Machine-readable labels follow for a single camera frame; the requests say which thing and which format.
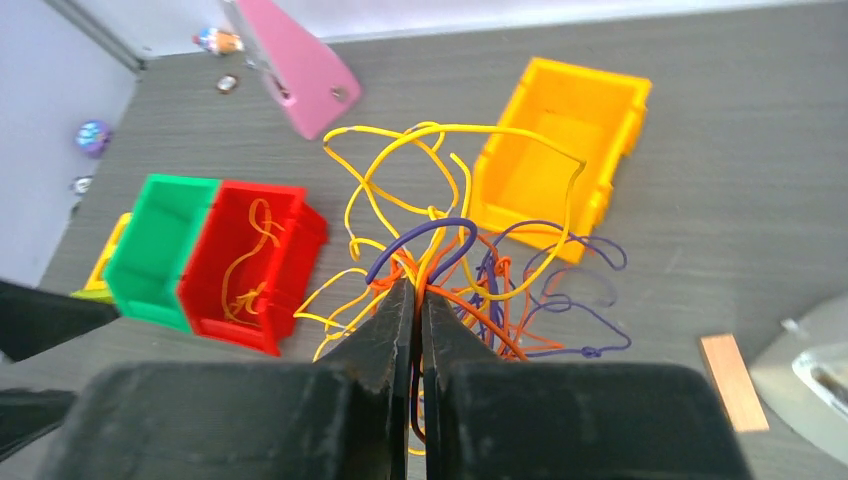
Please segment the storage bin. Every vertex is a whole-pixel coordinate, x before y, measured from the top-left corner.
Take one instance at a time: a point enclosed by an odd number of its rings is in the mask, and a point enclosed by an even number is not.
[[[106,280],[103,279],[103,271],[106,269],[106,265],[109,264],[109,260],[112,259],[112,255],[115,254],[115,248],[118,246],[118,242],[124,234],[124,229],[127,228],[131,219],[132,213],[125,213],[118,217],[118,221],[115,223],[109,239],[106,240],[106,245],[103,246],[103,250],[100,252],[100,257],[97,258],[97,263],[94,264],[94,268],[88,275],[88,280],[85,282],[83,290],[106,290],[108,288],[106,286]]]
[[[177,289],[195,334],[280,355],[277,344],[292,334],[327,241],[327,223],[306,204],[306,193],[221,184]]]
[[[531,130],[586,161],[571,194],[569,230],[589,235],[609,205],[619,159],[636,144],[651,81],[534,58],[516,87],[499,126]],[[577,162],[528,138],[493,134],[474,167],[470,217],[502,231],[530,219],[562,223],[565,192]],[[536,248],[546,234],[511,233]],[[584,247],[567,244],[559,257],[578,263]]]
[[[220,180],[148,177],[103,278],[124,316],[190,332],[176,287]]]

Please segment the table surface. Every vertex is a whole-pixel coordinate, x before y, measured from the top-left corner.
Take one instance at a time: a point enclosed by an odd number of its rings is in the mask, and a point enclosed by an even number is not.
[[[629,267],[613,273],[597,258],[587,261],[618,289],[618,303],[604,315],[634,343],[600,361],[674,362],[703,371],[700,336],[733,332],[750,361],[779,333],[781,319],[848,286],[846,19],[848,5],[824,4],[339,44],[367,92],[340,125],[495,123],[531,56],[650,78],[640,144],[622,162],[597,230],[624,246]],[[230,95],[214,89],[224,73],[242,79]],[[447,148],[471,161],[484,140],[453,135]],[[336,142],[360,169],[386,143],[363,134]],[[355,181],[320,142],[287,128],[239,57],[197,54],[151,63],[44,288],[67,293],[84,283],[116,219],[152,172],[308,187],[310,204],[332,225],[312,287],[352,264],[341,219]],[[449,194],[414,149],[392,156],[378,181],[419,205],[444,205]],[[421,221],[388,212],[401,230]],[[364,201],[354,225],[388,239]],[[517,262],[531,255],[512,242],[503,251]],[[588,301],[604,294],[592,282],[575,275],[566,288]],[[315,310],[329,313],[362,287],[361,279],[346,281]],[[572,346],[616,341],[576,314],[542,315],[536,331]],[[320,338],[319,326],[301,325],[282,345],[285,359],[311,358]],[[112,364],[147,359],[275,361],[120,319],[0,368],[0,386],[79,390]],[[848,477],[848,469],[767,414],[771,431],[740,436],[757,478]],[[31,478],[52,437],[0,464],[0,476]],[[409,477],[423,476],[423,461],[413,458]]]

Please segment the green bin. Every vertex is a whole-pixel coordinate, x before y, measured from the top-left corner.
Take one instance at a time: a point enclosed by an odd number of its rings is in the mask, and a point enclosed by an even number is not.
[[[220,186],[216,179],[147,178],[103,272],[122,315],[191,332],[176,288]]]

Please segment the wall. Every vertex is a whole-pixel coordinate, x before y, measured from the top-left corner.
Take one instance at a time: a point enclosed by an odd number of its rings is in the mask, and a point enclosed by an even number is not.
[[[77,200],[71,181],[97,168],[76,129],[117,125],[136,77],[41,1],[0,2],[0,31],[0,277],[35,285]]]
[[[227,25],[219,0],[74,0],[140,56],[198,51],[191,35]],[[792,0],[275,0],[322,38],[373,38],[668,15]]]

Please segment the pink object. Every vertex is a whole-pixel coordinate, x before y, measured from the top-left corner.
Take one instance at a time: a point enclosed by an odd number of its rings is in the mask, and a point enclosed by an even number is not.
[[[245,51],[294,129],[315,139],[347,112],[362,87],[347,65],[273,0],[224,0]]]

